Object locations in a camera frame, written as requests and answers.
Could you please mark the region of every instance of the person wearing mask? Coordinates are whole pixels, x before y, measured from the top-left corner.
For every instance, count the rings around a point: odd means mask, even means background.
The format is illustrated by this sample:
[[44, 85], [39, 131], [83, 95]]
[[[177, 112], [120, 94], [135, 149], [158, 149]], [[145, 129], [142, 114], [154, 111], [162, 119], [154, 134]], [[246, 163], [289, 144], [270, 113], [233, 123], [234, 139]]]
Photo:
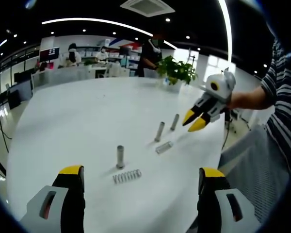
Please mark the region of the person wearing mask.
[[81, 56], [77, 52], [77, 45], [75, 43], [69, 45], [68, 53], [64, 55], [62, 63], [59, 68], [62, 67], [75, 67], [81, 63]]
[[157, 69], [157, 63], [162, 59], [160, 45], [164, 42], [161, 34], [154, 34], [152, 39], [148, 39], [142, 46], [142, 53], [138, 65], [138, 76], [144, 77], [144, 69]]
[[98, 61], [108, 61], [108, 53], [106, 52], [106, 47], [103, 46], [101, 47], [101, 50], [96, 54], [96, 58], [98, 59]]

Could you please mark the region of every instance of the ceiling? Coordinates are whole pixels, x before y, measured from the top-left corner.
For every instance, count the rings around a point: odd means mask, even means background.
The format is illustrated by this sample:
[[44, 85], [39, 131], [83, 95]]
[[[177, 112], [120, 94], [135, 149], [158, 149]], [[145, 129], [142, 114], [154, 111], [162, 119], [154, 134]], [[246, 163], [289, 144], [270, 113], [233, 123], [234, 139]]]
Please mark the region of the ceiling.
[[[176, 12], [155, 17], [145, 17], [120, 7], [126, 0], [37, 0], [35, 6], [28, 10], [25, 0], [0, 1], [0, 54], [11, 54], [27, 45], [39, 43], [41, 38], [55, 36], [86, 34], [113, 36], [134, 40], [148, 38], [147, 35], [131, 29], [100, 22], [69, 21], [42, 25], [41, 22], [66, 17], [88, 17], [106, 19], [128, 24], [153, 33], [164, 31], [165, 40], [178, 48], [201, 48], [201, 54], [213, 54], [227, 59], [227, 38], [223, 14], [218, 0], [164, 0]], [[262, 77], [272, 56], [273, 37], [265, 21], [254, 10], [239, 0], [226, 0], [231, 20], [233, 57], [232, 62], [238, 67]]]

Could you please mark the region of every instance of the monitor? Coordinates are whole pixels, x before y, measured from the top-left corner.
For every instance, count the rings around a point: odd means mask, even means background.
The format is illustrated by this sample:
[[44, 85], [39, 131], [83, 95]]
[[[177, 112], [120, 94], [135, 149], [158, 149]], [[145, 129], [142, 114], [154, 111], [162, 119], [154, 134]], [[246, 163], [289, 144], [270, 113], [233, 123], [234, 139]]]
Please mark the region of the monitor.
[[50, 48], [40, 51], [39, 62], [47, 62], [55, 60], [59, 57], [59, 47]]

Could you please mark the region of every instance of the coil spring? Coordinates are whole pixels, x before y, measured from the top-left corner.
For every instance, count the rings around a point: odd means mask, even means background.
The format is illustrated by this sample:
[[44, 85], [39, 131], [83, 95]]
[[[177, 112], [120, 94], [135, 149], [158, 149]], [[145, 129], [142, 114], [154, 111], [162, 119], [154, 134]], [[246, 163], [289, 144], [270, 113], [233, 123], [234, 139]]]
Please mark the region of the coil spring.
[[123, 183], [130, 180], [135, 180], [141, 177], [141, 171], [139, 169], [134, 171], [128, 171], [113, 176], [114, 183]]

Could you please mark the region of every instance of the white table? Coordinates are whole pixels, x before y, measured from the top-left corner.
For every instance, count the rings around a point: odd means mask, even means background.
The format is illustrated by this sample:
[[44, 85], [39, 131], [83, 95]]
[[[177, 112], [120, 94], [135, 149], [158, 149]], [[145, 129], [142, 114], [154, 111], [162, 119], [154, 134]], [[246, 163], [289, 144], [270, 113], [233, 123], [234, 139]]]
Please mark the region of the white table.
[[[97, 233], [184, 233], [197, 215], [199, 168], [217, 167], [224, 116], [189, 133], [181, 122], [202, 91], [169, 93], [147, 78], [108, 78], [39, 90], [16, 128], [8, 158], [7, 191], [17, 220], [27, 202], [58, 172], [85, 167], [84, 230]], [[170, 131], [175, 114], [176, 130]], [[161, 121], [160, 143], [154, 137]], [[158, 155], [167, 141], [174, 146]], [[116, 170], [116, 147], [125, 169]], [[140, 169], [142, 177], [115, 185], [112, 175]]]

